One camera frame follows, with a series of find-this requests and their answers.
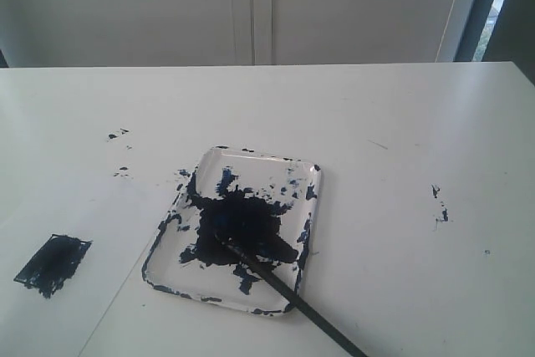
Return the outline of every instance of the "paintbrush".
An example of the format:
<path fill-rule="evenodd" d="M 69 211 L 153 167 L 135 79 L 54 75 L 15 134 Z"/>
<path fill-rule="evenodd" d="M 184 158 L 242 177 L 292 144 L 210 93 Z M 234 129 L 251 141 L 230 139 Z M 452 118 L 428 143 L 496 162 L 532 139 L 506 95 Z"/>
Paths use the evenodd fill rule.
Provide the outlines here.
<path fill-rule="evenodd" d="M 301 311 L 305 316 L 314 322 L 321 330 L 323 330 L 332 340 L 339 344 L 342 349 L 347 351 L 350 355 L 357 357 L 366 357 L 351 340 L 346 338 L 339 330 L 337 330 L 327 319 L 325 319 L 318 311 L 310 307 L 302 298 L 300 298 L 285 282 L 279 279 L 273 272 L 268 271 L 262 267 L 262 264 L 253 255 L 247 255 L 238 244 L 236 244 L 231 237 L 225 238 L 219 232 L 214 232 L 217 241 L 226 247 L 230 252 L 235 254 L 242 263 L 246 264 L 254 273 L 264 279 L 272 288 L 277 290 L 287 301 L 290 302 L 296 309 Z"/>

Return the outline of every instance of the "paint palette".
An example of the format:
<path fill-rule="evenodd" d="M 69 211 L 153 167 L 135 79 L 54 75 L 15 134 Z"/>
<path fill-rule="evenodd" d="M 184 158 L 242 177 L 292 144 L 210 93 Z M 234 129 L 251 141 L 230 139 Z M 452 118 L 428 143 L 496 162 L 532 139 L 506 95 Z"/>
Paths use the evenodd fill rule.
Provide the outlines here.
<path fill-rule="evenodd" d="M 288 301 L 216 239 L 231 237 L 298 291 L 321 170 L 253 150 L 210 149 L 160 224 L 142 268 L 154 289 L 273 316 Z"/>

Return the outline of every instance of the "paper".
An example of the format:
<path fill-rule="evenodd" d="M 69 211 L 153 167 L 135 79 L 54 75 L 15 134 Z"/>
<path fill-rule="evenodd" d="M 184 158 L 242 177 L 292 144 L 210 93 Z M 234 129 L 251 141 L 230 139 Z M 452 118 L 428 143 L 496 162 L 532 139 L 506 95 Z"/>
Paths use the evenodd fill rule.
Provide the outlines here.
<path fill-rule="evenodd" d="M 137 258 L 172 194 L 129 178 L 70 172 L 29 196 L 0 224 L 0 355 L 80 353 Z M 91 241 L 63 287 L 45 298 L 14 281 L 52 234 Z"/>

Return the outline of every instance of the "white table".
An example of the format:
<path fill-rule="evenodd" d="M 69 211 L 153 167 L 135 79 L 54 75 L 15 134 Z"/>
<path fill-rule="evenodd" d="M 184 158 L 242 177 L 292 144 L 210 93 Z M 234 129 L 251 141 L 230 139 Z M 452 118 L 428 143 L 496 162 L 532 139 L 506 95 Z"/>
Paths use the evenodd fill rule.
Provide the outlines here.
<path fill-rule="evenodd" d="M 130 136 L 107 142 L 121 127 Z M 51 166 L 128 165 L 167 203 L 173 171 L 213 145 L 315 161 L 303 296 L 360 348 L 535 354 L 535 88 L 513 64 L 6 69 L 0 139 L 0 222 Z M 345 355 L 299 312 L 157 292 L 144 257 L 83 357 Z"/>

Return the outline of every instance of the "brush handle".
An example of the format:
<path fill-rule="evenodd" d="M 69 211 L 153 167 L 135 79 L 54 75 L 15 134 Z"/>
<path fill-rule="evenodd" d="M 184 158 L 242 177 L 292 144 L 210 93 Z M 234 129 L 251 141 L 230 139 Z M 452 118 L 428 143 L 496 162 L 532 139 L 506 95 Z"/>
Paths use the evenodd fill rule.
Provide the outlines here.
<path fill-rule="evenodd" d="M 262 279 L 268 282 L 272 288 L 282 294 L 282 296 L 284 296 L 284 298 L 287 299 L 290 304 L 305 314 L 308 319 L 314 322 L 332 340 L 338 343 L 342 349 L 355 357 L 366 357 L 366 354 L 364 354 L 357 346 L 355 346 L 351 340 L 346 338 L 327 319 L 321 316 L 318 311 L 310 307 L 310 305 L 300 298 L 285 282 L 275 276 L 273 272 L 264 269 L 256 258 L 248 256 L 240 248 L 233 246 L 229 242 L 223 242 L 223 245 L 238 255 L 242 262 L 248 265 L 254 273 L 258 274 Z"/>

